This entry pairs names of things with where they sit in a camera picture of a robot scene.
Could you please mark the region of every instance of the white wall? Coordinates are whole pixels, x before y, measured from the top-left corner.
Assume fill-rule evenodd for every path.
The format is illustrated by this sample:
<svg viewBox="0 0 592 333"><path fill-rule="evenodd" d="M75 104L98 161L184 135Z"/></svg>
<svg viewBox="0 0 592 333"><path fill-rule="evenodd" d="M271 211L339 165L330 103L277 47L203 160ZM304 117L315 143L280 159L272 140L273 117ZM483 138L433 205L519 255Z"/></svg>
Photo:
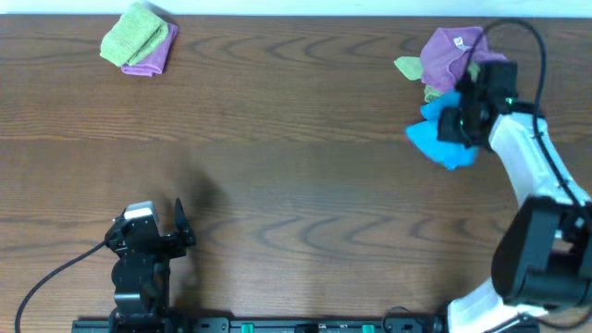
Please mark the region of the white wall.
<svg viewBox="0 0 592 333"><path fill-rule="evenodd" d="M3 13L120 14L130 0L0 0ZM592 18L592 0L153 0L170 14Z"/></svg>

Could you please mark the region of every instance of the wooden table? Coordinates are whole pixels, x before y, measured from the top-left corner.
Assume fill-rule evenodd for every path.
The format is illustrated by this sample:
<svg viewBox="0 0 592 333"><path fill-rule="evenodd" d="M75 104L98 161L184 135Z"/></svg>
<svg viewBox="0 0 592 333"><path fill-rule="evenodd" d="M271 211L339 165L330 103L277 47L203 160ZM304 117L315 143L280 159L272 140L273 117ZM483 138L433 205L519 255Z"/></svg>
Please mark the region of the wooden table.
<svg viewBox="0 0 592 333"><path fill-rule="evenodd" d="M393 67L438 26L480 18L174 17L165 75L99 56L117 17L0 17L0 330L29 289L101 241L128 204L180 197L198 245L172 263L171 300L194 313L381 316L434 311L489 275L516 212L499 159L447 171L406 139L423 86ZM543 108L592 190L592 22L538 19ZM491 43L536 87L533 40ZM24 332L107 316L116 256L103 249L32 298Z"/></svg>

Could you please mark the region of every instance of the purple towel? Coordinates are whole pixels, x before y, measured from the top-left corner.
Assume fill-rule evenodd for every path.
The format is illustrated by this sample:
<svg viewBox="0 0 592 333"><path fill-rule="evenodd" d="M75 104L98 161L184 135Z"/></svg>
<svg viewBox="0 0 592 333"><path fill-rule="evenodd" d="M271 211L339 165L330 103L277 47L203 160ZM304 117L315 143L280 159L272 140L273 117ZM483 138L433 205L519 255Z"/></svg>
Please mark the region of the purple towel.
<svg viewBox="0 0 592 333"><path fill-rule="evenodd" d="M424 66L422 82L443 93L452 90L463 74L468 51L482 31L481 27L437 28L420 55ZM505 59L503 54L489 51L486 36L473 53L476 62Z"/></svg>
<svg viewBox="0 0 592 333"><path fill-rule="evenodd" d="M162 74L167 61L168 48L175 40L179 28L174 24L168 24L168 36L156 47L154 52L145 57L135 66L123 65L121 71L129 75L154 76Z"/></svg>

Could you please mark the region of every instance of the green cloth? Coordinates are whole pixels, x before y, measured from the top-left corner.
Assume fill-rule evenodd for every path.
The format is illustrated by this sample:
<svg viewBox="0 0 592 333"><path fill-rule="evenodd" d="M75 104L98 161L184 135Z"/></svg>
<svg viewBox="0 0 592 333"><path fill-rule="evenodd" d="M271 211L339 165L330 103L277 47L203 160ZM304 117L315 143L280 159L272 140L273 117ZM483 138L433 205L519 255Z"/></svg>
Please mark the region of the green cloth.
<svg viewBox="0 0 592 333"><path fill-rule="evenodd" d="M395 66L407 80L419 80L424 73L424 67L419 56L400 56L395 60Z"/></svg>
<svg viewBox="0 0 592 333"><path fill-rule="evenodd" d="M468 71L469 71L469 75L471 75L471 80L475 81L477 80L477 76L479 75L479 65L477 65L477 63L475 61L471 61L471 64L469 65ZM438 89L426 85L424 88L424 101L426 103L432 103L435 100L437 100L441 95L443 94L443 92L439 91Z"/></svg>
<svg viewBox="0 0 592 333"><path fill-rule="evenodd" d="M134 66L151 54L167 35L167 23L135 3L103 38L101 56L118 67L126 63Z"/></svg>

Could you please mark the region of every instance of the white tag on cloth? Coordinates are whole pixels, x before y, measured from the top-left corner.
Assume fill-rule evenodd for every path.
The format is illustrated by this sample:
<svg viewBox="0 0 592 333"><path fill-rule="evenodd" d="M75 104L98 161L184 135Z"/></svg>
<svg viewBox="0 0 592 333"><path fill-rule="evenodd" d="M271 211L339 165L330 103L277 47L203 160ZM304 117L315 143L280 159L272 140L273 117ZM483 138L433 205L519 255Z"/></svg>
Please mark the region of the white tag on cloth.
<svg viewBox="0 0 592 333"><path fill-rule="evenodd" d="M463 37L456 37L455 39L453 39L453 41L454 41L454 44L456 45L456 47L458 47L459 49L461 49L463 51L466 51L471 48L471 46L466 46L463 43Z"/></svg>

